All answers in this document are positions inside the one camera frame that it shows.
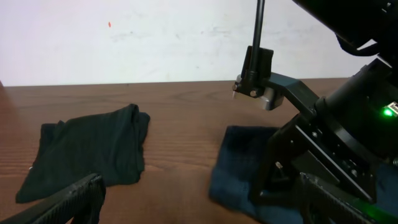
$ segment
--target black cloth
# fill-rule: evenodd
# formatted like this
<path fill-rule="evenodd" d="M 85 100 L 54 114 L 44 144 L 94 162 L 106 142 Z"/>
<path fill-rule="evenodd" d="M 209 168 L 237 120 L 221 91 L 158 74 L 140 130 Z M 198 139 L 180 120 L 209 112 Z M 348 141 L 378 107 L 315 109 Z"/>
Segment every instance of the black cloth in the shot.
<path fill-rule="evenodd" d="M 258 206 L 248 198 L 267 140 L 276 131 L 277 128 L 228 127 L 211 174 L 209 196 L 222 206 L 243 212 L 262 223 L 303 223 L 296 209 Z M 376 206 L 398 216 L 398 170 L 383 164 L 376 177 Z"/>
<path fill-rule="evenodd" d="M 43 124 L 36 160 L 17 203 L 48 197 L 88 174 L 106 186 L 136 183 L 144 170 L 142 143 L 150 117 L 130 104 L 112 113 Z"/>

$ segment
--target dark blue towel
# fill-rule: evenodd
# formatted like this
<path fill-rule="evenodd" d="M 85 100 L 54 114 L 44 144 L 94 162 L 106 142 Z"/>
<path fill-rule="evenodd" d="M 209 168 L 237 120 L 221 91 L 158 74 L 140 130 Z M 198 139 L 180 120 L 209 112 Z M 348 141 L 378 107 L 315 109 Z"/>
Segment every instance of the dark blue towel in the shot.
<path fill-rule="evenodd" d="M 248 199 L 267 140 L 277 128 L 227 128 L 218 160 L 211 175 L 209 195 L 228 209 L 243 212 L 264 223 L 303 223 L 298 210 L 255 206 Z M 398 171 L 381 166 L 377 172 L 376 206 L 398 216 Z"/>

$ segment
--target white wall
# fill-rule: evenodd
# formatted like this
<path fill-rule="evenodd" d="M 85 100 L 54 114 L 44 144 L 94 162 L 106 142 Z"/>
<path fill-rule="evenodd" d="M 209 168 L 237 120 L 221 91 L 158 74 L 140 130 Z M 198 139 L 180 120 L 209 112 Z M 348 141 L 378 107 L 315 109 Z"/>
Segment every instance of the white wall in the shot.
<path fill-rule="evenodd" d="M 3 85 L 232 80 L 251 44 L 256 0 L 2 0 Z M 344 53 L 291 0 L 267 0 L 262 47 L 273 71 L 348 77 L 371 58 Z"/>

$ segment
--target black pole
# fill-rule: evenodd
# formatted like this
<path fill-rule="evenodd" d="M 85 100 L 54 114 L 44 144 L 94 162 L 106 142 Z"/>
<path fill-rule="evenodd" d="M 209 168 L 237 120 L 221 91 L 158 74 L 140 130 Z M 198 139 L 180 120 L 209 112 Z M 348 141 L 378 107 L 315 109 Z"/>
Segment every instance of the black pole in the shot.
<path fill-rule="evenodd" d="M 251 72 L 257 71 L 261 42 L 262 18 L 264 17 L 264 4 L 265 0 L 257 0 L 256 25 L 254 27 L 253 48 L 251 51 L 251 61 L 249 67 L 249 71 Z"/>

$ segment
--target brown table surface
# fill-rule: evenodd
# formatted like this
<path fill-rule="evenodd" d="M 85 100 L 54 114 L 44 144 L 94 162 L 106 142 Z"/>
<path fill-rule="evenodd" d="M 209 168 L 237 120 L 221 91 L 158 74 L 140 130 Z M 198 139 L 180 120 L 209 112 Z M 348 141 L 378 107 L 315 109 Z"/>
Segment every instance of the brown table surface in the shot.
<path fill-rule="evenodd" d="M 328 95 L 346 79 L 304 82 Z M 0 87 L 0 220 L 32 206 L 16 204 L 35 159 L 42 123 L 106 113 L 130 103 L 151 116 L 145 171 L 137 184 L 107 188 L 100 223 L 255 223 L 208 198 L 229 125 L 282 126 L 297 110 L 268 112 L 231 99 L 233 82 Z"/>

